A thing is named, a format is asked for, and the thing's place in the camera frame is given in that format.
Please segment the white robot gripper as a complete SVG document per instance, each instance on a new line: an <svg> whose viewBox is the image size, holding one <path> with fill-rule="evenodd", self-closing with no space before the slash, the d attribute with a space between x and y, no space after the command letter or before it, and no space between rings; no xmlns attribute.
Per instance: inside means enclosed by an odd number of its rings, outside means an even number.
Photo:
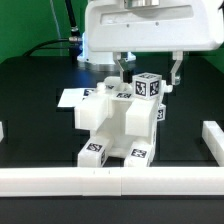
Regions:
<svg viewBox="0 0 224 224"><path fill-rule="evenodd" d="M96 52L114 52L124 83L132 82L128 54L172 52L171 83L180 83L182 51L209 51L224 42L223 0L92 0L85 40Z"/></svg>

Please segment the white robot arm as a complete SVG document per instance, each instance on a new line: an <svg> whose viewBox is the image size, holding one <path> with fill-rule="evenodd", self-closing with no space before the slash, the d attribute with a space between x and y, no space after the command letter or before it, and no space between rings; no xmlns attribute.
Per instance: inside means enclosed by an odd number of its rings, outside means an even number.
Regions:
<svg viewBox="0 0 224 224"><path fill-rule="evenodd" d="M88 0L78 60L113 66L123 52L170 52L171 83L183 54L224 43L224 0Z"/></svg>

